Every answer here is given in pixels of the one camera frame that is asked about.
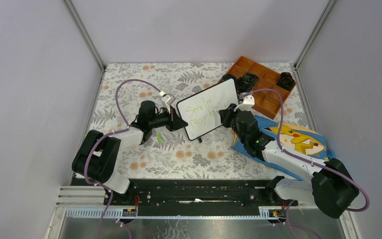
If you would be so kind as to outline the white whiteboard black frame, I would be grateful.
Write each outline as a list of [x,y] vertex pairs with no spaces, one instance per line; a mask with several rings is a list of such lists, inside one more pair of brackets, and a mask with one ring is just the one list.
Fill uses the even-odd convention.
[[228,79],[177,102],[180,117],[188,123],[185,127],[189,140],[195,140],[221,126],[220,115],[213,109],[223,110],[238,104],[235,83]]

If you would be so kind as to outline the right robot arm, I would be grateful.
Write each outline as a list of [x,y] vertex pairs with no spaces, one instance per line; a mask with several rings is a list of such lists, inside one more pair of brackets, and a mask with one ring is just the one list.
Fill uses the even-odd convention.
[[263,132],[250,111],[242,111],[231,104],[220,110],[222,126],[231,128],[243,145],[244,151],[262,162],[278,165],[301,178],[285,179],[277,176],[268,185],[268,203],[278,205],[283,200],[314,204],[325,215],[337,219],[359,195],[350,173],[342,161],[309,158],[278,145],[277,138]]

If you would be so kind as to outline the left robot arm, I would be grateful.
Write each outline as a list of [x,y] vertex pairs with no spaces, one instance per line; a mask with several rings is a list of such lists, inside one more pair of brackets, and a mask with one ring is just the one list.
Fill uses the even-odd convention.
[[133,189],[129,188],[130,180],[115,170],[119,151],[144,144],[156,128],[176,131],[186,126],[188,123],[172,106],[158,109],[153,101],[143,101],[129,128],[107,134],[90,130],[74,157],[72,171],[84,176],[89,184],[114,191],[121,204],[130,204],[134,200]]

